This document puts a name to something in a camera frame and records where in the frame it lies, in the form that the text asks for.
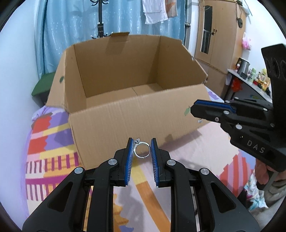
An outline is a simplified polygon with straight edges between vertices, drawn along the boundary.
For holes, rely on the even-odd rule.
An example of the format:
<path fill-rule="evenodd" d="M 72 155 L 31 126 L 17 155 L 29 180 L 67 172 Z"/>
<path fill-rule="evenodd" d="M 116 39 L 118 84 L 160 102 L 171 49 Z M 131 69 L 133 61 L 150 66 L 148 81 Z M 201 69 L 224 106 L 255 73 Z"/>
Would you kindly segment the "right hand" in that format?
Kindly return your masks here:
<path fill-rule="evenodd" d="M 255 177 L 257 179 L 257 188 L 262 191 L 267 191 L 274 183 L 278 176 L 278 172 L 271 171 L 267 165 L 260 160 L 256 160 Z"/>

